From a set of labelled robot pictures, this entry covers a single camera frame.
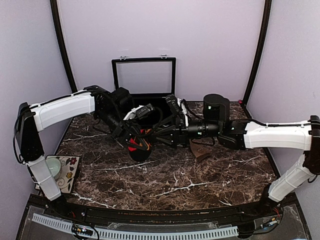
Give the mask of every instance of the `marble countertop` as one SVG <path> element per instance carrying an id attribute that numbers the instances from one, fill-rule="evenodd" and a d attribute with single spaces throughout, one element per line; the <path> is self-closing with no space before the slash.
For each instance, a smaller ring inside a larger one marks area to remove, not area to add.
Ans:
<path id="1" fill-rule="evenodd" d="M 202 102 L 190 102 L 200 114 Z M 231 119 L 246 118 L 231 103 Z M 110 135 L 93 129 L 93 116 L 75 117 L 57 155 L 80 156 L 68 202 L 123 210 L 196 210 L 258 201 L 276 179 L 264 151 L 231 150 L 218 143 L 198 162 L 189 148 L 157 145 L 146 162 L 135 162 Z M 108 131 L 101 123 L 99 128 Z"/>

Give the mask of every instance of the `white wall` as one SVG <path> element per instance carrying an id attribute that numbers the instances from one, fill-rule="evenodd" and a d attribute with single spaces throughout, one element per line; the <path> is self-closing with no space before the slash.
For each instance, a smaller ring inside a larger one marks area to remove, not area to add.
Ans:
<path id="1" fill-rule="evenodd" d="M 16 238 L 34 188 L 26 166 L 14 158 L 12 137 L 18 107 L 70 93 L 49 0 L 0 1 L 0 239 Z M 41 134 L 53 154 L 67 122 Z"/>
<path id="2" fill-rule="evenodd" d="M 58 2 L 78 88 L 98 84 L 113 90 L 112 59 L 167 54 L 177 58 L 177 96 L 242 99 L 264 0 Z"/>
<path id="3" fill-rule="evenodd" d="M 320 116 L 320 1 L 274 0 L 248 109 L 265 122 L 295 122 Z M 272 149 L 283 174 L 298 150 Z M 320 182 L 296 191 L 311 231 L 320 239 Z"/>

